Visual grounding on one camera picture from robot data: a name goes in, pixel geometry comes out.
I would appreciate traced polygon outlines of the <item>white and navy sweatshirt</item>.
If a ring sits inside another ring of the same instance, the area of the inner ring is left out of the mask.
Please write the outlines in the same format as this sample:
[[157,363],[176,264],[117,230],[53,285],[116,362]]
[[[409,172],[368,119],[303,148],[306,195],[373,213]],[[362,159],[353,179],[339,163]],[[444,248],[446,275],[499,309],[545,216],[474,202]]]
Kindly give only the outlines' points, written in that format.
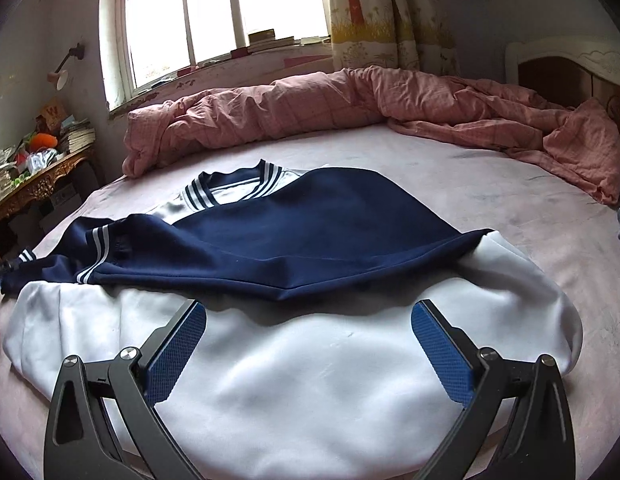
[[284,301],[203,296],[207,327],[160,418],[210,479],[386,479],[427,462],[461,408],[414,336],[430,299],[479,347],[576,364],[582,324],[499,233],[451,270]]

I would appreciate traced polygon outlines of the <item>ornate gold wooden desk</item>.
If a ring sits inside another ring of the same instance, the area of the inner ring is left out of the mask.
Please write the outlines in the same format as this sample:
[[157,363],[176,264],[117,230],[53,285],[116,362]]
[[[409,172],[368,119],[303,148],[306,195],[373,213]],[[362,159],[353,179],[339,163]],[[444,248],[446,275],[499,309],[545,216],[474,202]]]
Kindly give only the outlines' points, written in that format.
[[43,171],[13,188],[0,200],[0,220],[18,214],[31,202],[38,202],[52,196],[56,182],[61,178],[68,177],[82,162],[87,162],[92,167],[97,182],[100,182],[102,171],[98,164],[95,144],[92,143],[74,154],[64,156],[59,162],[54,162]]

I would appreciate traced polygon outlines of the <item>orange plush toy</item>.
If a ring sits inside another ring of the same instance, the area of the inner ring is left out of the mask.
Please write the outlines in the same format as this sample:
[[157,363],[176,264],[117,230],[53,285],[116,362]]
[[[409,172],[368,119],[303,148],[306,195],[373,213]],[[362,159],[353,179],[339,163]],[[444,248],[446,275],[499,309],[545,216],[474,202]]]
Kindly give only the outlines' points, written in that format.
[[52,133],[35,133],[29,142],[28,150],[30,153],[57,148],[58,140]]

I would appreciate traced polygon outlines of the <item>stack of books on desk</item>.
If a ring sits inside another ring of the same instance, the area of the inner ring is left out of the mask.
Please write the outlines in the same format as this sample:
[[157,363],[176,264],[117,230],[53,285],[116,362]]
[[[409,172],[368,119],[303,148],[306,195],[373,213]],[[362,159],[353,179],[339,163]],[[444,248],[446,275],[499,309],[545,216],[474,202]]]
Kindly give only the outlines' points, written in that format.
[[96,141],[96,131],[88,119],[62,127],[57,150],[73,154]]

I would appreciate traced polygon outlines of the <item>pink bed sheet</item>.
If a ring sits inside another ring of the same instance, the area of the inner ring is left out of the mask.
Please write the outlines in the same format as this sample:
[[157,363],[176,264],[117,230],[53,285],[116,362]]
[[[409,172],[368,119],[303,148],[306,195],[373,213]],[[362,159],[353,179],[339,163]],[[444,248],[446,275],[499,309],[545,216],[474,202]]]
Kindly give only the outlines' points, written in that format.
[[582,324],[579,358],[562,372],[576,441],[576,475],[587,479],[620,436],[620,243],[614,208],[580,188],[498,152],[406,136],[384,125],[323,131],[198,153],[95,191],[82,217],[151,214],[191,180],[259,162],[305,176],[334,167],[378,172],[459,232],[499,233],[553,281]]

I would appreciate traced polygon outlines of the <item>white framed window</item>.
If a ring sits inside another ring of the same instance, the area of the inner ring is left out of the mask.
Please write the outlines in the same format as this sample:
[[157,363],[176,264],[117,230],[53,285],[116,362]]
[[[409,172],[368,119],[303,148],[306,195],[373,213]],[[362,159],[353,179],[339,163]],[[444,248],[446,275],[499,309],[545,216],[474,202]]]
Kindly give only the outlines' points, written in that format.
[[179,70],[248,52],[248,35],[313,44],[329,35],[328,0],[99,0],[104,94],[117,108]]

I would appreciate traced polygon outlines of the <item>pink crumpled quilt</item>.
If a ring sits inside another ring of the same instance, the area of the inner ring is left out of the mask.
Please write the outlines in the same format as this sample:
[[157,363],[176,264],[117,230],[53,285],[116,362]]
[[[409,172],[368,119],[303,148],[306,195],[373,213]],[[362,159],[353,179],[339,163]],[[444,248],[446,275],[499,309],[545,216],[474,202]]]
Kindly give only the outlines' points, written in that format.
[[597,99],[565,108],[514,84],[380,66],[207,89],[132,110],[122,172],[139,178],[197,152],[379,122],[407,136],[502,152],[604,205],[620,197],[620,134]]

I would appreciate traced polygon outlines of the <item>books on window sill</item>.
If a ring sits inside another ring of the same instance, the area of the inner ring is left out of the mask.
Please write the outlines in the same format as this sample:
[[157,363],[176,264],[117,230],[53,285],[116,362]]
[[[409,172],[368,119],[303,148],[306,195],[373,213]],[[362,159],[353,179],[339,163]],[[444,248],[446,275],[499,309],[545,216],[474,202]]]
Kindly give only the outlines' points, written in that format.
[[273,28],[252,32],[248,35],[248,52],[257,53],[283,47],[291,47],[296,43],[294,36],[277,38]]

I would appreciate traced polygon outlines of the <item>white wooden headboard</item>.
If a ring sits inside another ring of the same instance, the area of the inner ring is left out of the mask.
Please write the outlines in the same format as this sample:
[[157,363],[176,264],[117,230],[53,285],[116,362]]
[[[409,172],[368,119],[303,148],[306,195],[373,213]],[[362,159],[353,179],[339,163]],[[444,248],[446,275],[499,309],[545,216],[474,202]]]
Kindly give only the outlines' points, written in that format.
[[620,134],[620,41],[560,36],[511,42],[505,48],[504,70],[510,84],[564,107],[597,99]]

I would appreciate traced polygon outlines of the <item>patterned yellow curtain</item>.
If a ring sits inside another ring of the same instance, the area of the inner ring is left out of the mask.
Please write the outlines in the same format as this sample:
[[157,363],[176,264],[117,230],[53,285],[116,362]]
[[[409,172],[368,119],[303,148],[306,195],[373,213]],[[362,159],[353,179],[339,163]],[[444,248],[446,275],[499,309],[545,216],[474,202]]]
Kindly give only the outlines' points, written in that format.
[[378,65],[459,73],[441,0],[329,0],[336,70]]

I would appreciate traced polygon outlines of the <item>wall mounted lamp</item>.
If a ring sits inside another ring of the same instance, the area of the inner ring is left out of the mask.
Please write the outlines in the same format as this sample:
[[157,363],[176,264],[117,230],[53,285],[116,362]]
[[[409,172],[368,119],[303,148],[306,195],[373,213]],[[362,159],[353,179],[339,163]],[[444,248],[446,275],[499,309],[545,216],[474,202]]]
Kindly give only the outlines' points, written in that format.
[[84,55],[85,46],[84,44],[81,44],[81,42],[79,42],[74,47],[68,50],[67,54],[64,56],[64,58],[55,70],[47,73],[46,80],[54,86],[56,91],[62,90],[63,87],[67,84],[69,72],[66,68],[66,64],[71,60],[71,58],[82,61]]

